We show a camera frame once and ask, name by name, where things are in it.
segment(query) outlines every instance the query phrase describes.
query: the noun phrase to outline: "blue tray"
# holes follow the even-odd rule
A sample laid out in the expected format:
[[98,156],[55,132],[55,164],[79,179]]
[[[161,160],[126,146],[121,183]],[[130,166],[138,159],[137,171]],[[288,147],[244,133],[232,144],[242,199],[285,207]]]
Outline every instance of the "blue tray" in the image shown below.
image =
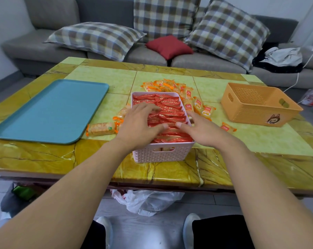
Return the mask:
[[0,123],[0,139],[75,142],[108,89],[105,83],[58,79]]

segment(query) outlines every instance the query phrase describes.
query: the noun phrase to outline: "red pillow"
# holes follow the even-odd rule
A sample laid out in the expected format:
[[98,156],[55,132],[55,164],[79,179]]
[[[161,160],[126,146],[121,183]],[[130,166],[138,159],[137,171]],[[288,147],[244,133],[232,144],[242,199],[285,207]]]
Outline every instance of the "red pillow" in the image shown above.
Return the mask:
[[145,46],[158,52],[165,60],[183,54],[193,54],[193,50],[185,43],[179,41],[173,35],[163,36],[148,42]]

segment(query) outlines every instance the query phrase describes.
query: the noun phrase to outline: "gray sofa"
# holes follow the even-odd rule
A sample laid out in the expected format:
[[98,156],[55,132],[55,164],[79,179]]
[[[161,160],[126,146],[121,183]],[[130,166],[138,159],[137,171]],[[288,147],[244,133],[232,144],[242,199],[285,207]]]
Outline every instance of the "gray sofa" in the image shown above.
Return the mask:
[[[25,0],[32,24],[36,28],[24,36],[3,43],[5,53],[13,59],[25,74],[42,75],[65,58],[82,57],[109,60],[93,52],[68,49],[50,43],[43,43],[55,30],[80,22],[106,22],[133,28],[133,0]],[[267,42],[281,43],[280,47],[292,47],[288,43],[298,21],[267,16],[256,16],[271,31]],[[309,52],[304,51],[304,60]],[[124,62],[191,68],[246,74],[246,71],[227,60],[212,54],[194,53],[177,56],[166,61],[160,54],[135,44]],[[254,67],[250,73],[269,86],[289,87],[296,81],[296,74],[271,73]],[[298,88],[313,88],[313,58],[299,74]]]

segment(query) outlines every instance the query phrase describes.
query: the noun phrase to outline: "marble table top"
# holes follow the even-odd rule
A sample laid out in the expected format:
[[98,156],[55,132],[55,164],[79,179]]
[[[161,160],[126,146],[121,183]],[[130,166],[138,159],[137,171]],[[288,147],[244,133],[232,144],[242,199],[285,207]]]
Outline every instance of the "marble table top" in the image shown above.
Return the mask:
[[[144,81],[175,79],[194,88],[204,104],[217,108],[212,120],[226,122],[234,133],[296,193],[313,193],[313,126],[298,115],[283,127],[230,122],[220,104],[228,82],[265,86],[254,75],[120,63],[69,57],[0,103],[0,122],[57,79],[108,83],[110,88],[91,123],[109,122],[129,101],[131,92],[143,91]],[[70,145],[0,140],[0,174],[60,178],[97,151],[115,135],[86,137]],[[184,161],[135,163],[128,155],[112,182],[189,188],[233,189],[220,153],[195,145]]]

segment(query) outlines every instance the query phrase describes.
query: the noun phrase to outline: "sneaker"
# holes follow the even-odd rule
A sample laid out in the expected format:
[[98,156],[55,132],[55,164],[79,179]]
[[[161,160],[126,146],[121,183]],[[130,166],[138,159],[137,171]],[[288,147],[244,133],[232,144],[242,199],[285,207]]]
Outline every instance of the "sneaker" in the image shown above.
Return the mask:
[[113,227],[109,219],[102,216],[96,220],[99,224],[102,224],[106,230],[106,249],[110,249],[113,243]]
[[200,217],[195,213],[189,214],[185,219],[183,226],[183,241],[185,249],[193,249],[192,222],[195,220],[200,220]]

